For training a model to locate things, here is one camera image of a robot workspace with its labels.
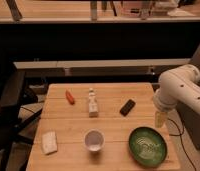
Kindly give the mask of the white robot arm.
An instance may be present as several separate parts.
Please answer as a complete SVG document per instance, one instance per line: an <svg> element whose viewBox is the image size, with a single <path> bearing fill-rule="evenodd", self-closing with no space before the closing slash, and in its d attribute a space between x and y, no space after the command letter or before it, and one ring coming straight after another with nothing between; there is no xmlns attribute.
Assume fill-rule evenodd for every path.
<svg viewBox="0 0 200 171"><path fill-rule="evenodd" d="M155 91L152 101L156 107L155 127L161 128L167 113L182 102L200 115L200 70L186 64L167 70L159 76L159 88Z"/></svg>

